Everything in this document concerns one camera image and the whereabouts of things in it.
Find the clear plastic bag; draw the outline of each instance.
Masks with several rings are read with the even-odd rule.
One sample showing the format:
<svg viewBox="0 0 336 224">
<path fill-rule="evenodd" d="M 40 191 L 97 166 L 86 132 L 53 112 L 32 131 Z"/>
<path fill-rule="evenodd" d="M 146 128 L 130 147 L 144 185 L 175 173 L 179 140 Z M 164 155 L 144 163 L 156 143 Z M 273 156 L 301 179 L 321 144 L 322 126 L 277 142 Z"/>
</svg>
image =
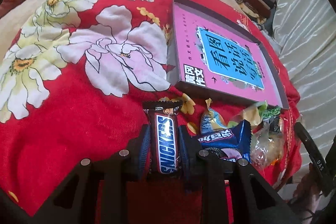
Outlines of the clear plastic bag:
<svg viewBox="0 0 336 224">
<path fill-rule="evenodd" d="M 284 139 L 281 132 L 270 132 L 269 124 L 260 129 L 251 139 L 251 162 L 257 169 L 264 169 L 281 160 Z"/>
</svg>

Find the black gripper frame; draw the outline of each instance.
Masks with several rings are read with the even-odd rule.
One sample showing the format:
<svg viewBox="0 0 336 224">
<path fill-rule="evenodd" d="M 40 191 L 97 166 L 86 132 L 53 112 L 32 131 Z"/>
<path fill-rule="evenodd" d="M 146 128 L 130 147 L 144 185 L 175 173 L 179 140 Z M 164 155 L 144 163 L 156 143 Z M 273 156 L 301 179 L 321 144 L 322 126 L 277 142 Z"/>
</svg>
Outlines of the black gripper frame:
<svg viewBox="0 0 336 224">
<path fill-rule="evenodd" d="M 98 217 L 100 224 L 127 224 L 126 182 L 141 178 L 137 155 L 149 136 L 150 128 L 144 125 L 139 137 L 128 142 L 128 153 L 121 150 L 108 160 L 76 165 L 33 217 L 0 191 L 0 223 L 93 224 Z M 247 161 L 230 162 L 211 152 L 200 153 L 199 141 L 190 137 L 185 126 L 179 127 L 179 150 L 186 190 L 202 187 L 201 224 L 228 224 L 225 180 L 230 185 L 235 224 L 300 223 Z M 96 210 L 102 180 L 101 206 Z"/>
<path fill-rule="evenodd" d="M 294 132 L 301 140 L 309 154 L 309 158 L 311 159 L 314 170 L 319 178 L 317 183 L 322 189 L 323 195 L 328 196 L 329 193 L 335 188 L 334 177 L 331 175 L 321 152 L 319 151 L 308 131 L 300 122 L 297 122 L 294 125 Z"/>
</svg>

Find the bed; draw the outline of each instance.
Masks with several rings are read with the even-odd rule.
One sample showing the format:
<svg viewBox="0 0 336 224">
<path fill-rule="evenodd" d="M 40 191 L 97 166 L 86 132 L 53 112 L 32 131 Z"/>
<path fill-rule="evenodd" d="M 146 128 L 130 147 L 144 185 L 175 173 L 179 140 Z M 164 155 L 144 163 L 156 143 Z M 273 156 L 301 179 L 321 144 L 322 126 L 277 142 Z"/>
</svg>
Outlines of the bed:
<svg viewBox="0 0 336 224">
<path fill-rule="evenodd" d="M 182 99 L 178 122 L 191 135 L 198 132 L 206 108 L 203 100 L 165 80 L 172 0 L 62 0 L 59 6 L 60 1 L 25 0 L 0 19 L 0 56 L 5 56 L 0 187 L 30 215 L 81 159 L 105 159 L 137 136 L 146 121 L 143 101 Z M 290 105 L 282 114 L 284 155 L 262 174 L 279 186 L 301 165 L 293 133 L 299 94 L 268 41 L 234 0 L 193 1 L 243 22 L 278 70 Z M 212 107 L 226 122 L 244 108 L 224 102 Z M 176 191 L 164 192 L 165 186 Z M 129 193 L 130 223 L 199 221 L 201 195 L 184 195 L 179 181 L 130 184 Z M 183 206 L 174 204 L 176 199 Z M 174 212 L 170 219 L 160 214 L 162 206 Z M 148 209 L 152 218 L 139 220 Z"/>
</svg>

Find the snickers logo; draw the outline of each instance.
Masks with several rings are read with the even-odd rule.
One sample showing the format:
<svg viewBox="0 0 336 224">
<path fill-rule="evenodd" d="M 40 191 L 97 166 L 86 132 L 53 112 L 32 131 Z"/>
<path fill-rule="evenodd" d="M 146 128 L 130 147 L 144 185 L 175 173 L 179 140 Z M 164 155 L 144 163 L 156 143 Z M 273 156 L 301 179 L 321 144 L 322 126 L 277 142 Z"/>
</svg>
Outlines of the snickers logo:
<svg viewBox="0 0 336 224">
<path fill-rule="evenodd" d="M 155 122 L 158 170 L 162 174 L 176 172 L 177 151 L 174 120 L 169 116 L 156 114 Z"/>
</svg>

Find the metal screw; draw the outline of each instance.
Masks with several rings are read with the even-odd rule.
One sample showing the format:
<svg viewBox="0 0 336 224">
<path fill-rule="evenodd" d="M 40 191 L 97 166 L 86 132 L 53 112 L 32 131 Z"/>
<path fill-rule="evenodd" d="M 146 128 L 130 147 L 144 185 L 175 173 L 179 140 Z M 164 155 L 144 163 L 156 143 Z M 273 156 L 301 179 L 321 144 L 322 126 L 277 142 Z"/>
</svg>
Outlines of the metal screw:
<svg viewBox="0 0 336 224">
<path fill-rule="evenodd" d="M 206 157 L 207 155 L 209 155 L 209 151 L 202 149 L 202 150 L 200 150 L 200 151 L 198 152 L 198 154 L 199 154 L 201 157 Z"/>
<path fill-rule="evenodd" d="M 119 151 L 119 155 L 122 157 L 126 157 L 129 154 L 129 151 L 127 149 L 123 149 Z"/>
<path fill-rule="evenodd" d="M 82 160 L 81 160 L 81 165 L 83 165 L 83 166 L 87 166 L 87 165 L 90 164 L 90 162 L 91 162 L 90 159 L 82 159 Z"/>
<path fill-rule="evenodd" d="M 239 160 L 238 160 L 238 163 L 239 163 L 239 165 L 241 165 L 241 166 L 246 166 L 246 165 L 249 164 L 249 162 L 248 162 L 246 159 L 243 159 L 243 158 L 239 159 Z"/>
</svg>

